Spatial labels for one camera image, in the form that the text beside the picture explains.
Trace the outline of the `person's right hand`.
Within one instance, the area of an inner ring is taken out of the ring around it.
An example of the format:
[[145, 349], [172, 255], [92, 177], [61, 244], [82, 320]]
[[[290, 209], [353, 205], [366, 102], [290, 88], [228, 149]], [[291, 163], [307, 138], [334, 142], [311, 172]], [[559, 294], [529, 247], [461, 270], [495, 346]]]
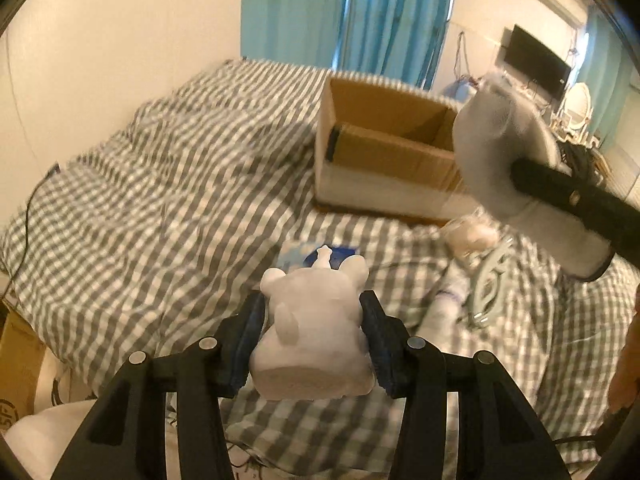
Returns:
[[608, 411], [616, 414], [630, 408], [639, 395], [640, 312], [639, 292], [634, 300], [634, 316], [627, 330], [625, 344], [608, 387]]

